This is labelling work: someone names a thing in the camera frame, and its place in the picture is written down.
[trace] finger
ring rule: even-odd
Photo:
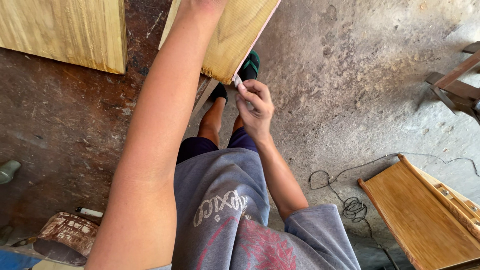
[[[262,110],[265,107],[265,102],[258,95],[249,92],[243,84],[239,85],[238,91],[239,94],[243,97],[243,99],[250,102],[255,107],[255,109]]]
[[[235,101],[237,102],[237,109],[239,110],[240,117],[242,119],[245,119],[245,116],[247,115],[247,113],[249,113],[247,108],[247,102],[240,94],[235,95]]]
[[[265,84],[257,81],[257,80],[245,80],[243,85],[247,87],[250,92],[255,92],[257,95],[264,101],[271,102],[272,99],[270,97],[270,90],[268,90],[268,86]]]

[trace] white marker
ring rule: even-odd
[[[101,218],[103,216],[102,212],[93,211],[93,210],[83,208],[83,207],[77,207],[77,210],[75,210],[75,212],[80,212],[81,214],[94,216],[94,217],[99,217],[99,218]]]

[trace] pink paint edge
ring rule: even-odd
[[[253,41],[252,45],[251,45],[250,48],[248,49],[247,54],[245,54],[245,57],[243,57],[242,61],[240,61],[239,66],[237,67],[237,69],[235,70],[235,73],[234,73],[233,76],[232,76],[232,81],[235,80],[235,74],[237,74],[238,71],[240,70],[240,67],[241,67],[241,65],[243,64],[243,61],[245,61],[245,59],[247,59],[247,56],[250,54],[250,51],[253,49],[253,46],[255,46],[255,43],[257,42],[258,38],[260,37],[260,34],[264,31],[265,27],[267,26],[268,22],[270,21],[270,18],[272,18],[273,13],[275,13],[276,8],[278,7],[278,5],[280,4],[281,1],[282,1],[282,0],[278,0],[278,2],[276,3],[276,6],[272,9],[272,12],[270,13],[270,15],[268,16],[268,18],[267,18],[267,20],[265,21],[264,25],[263,25],[262,28],[260,29],[260,32],[258,32],[257,37],[255,38],[255,40]]]

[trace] grey t-shirt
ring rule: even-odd
[[[267,227],[270,205],[257,153],[227,148],[177,165],[177,235],[166,269],[360,270],[336,205],[292,213]]]

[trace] person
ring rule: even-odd
[[[226,149],[218,149],[222,85],[198,136],[181,142],[226,3],[181,2],[139,95],[86,270],[360,269],[336,206],[309,207],[277,151],[266,85],[238,86]],[[244,79],[256,77],[259,60],[248,56]],[[267,190],[285,232],[267,227]]]

